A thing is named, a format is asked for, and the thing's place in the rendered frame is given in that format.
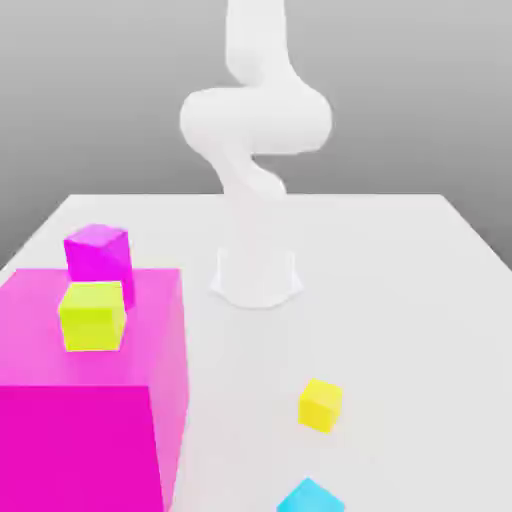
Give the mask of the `small magenta cube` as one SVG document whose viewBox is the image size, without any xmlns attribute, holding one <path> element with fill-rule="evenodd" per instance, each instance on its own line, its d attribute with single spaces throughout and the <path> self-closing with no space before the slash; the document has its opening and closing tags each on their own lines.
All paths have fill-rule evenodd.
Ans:
<svg viewBox="0 0 512 512">
<path fill-rule="evenodd" d="M 104 224 L 89 224 L 64 239 L 72 281 L 119 281 L 126 310 L 135 304 L 128 231 Z"/>
</svg>

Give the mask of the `small yellow cube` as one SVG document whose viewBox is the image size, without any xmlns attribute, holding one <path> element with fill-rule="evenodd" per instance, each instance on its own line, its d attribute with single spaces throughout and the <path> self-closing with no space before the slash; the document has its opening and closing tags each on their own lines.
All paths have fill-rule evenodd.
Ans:
<svg viewBox="0 0 512 512">
<path fill-rule="evenodd" d="M 298 422 L 322 433 L 329 433 L 341 414 L 342 388 L 312 378 L 299 397 Z"/>
</svg>

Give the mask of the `small lime cube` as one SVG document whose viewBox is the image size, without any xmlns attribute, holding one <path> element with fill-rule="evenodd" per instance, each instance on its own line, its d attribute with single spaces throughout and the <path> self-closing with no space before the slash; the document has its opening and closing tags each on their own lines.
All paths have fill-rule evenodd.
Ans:
<svg viewBox="0 0 512 512">
<path fill-rule="evenodd" d="M 58 306 L 68 352 L 119 351 L 127 314 L 119 281 L 73 281 Z"/>
</svg>

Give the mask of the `small cyan cube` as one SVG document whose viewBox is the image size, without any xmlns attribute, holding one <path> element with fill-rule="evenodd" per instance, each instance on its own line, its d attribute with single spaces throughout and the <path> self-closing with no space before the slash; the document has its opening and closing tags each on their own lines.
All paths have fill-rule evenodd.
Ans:
<svg viewBox="0 0 512 512">
<path fill-rule="evenodd" d="M 345 505 L 314 480 L 305 478 L 277 505 L 276 512 L 345 512 Z"/>
</svg>

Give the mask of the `large pink box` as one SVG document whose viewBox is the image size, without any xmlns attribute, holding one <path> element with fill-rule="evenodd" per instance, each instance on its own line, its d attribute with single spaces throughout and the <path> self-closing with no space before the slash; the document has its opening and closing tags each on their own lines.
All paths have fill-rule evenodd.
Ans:
<svg viewBox="0 0 512 512">
<path fill-rule="evenodd" d="M 65 271 L 0 286 L 0 512 L 169 512 L 189 402 L 181 275 L 134 278 L 114 352 L 65 349 Z"/>
</svg>

